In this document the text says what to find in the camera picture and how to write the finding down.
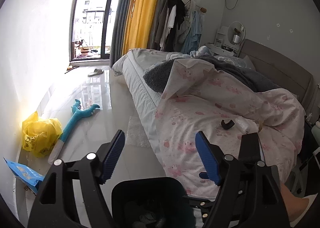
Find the person's right hand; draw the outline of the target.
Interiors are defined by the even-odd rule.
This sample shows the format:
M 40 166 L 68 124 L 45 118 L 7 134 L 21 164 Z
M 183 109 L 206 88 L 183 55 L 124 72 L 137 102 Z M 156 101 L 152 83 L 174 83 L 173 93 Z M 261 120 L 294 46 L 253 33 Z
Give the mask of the person's right hand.
M 306 210 L 309 199 L 295 197 L 282 182 L 280 183 L 280 192 L 285 203 L 289 221 L 293 222 Z

